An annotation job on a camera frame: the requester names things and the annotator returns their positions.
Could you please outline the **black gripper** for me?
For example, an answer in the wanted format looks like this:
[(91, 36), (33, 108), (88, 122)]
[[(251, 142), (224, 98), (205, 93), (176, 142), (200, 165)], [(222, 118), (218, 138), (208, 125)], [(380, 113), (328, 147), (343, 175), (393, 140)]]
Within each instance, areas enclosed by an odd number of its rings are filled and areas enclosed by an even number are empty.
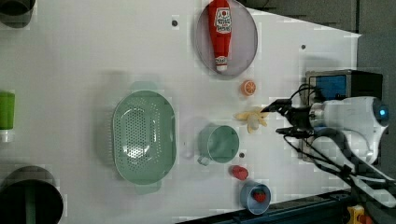
[(276, 129), (279, 134), (289, 137), (310, 137), (313, 135), (309, 131), (312, 129), (309, 107), (292, 107), (291, 99), (276, 99), (262, 109), (262, 113), (264, 112), (285, 113), (285, 118), (293, 127)]

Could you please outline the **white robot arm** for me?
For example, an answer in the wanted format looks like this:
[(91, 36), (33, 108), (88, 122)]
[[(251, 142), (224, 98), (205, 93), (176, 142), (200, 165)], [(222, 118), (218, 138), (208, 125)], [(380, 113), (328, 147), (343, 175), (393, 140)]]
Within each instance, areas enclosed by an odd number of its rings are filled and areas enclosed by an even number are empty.
[(389, 110), (373, 96), (346, 98), (294, 107), (277, 99), (263, 109), (277, 112), (290, 123), (276, 132), (302, 139), (304, 155), (322, 171), (336, 175), (369, 199), (393, 208), (395, 180), (373, 166), (380, 141), (389, 126)]

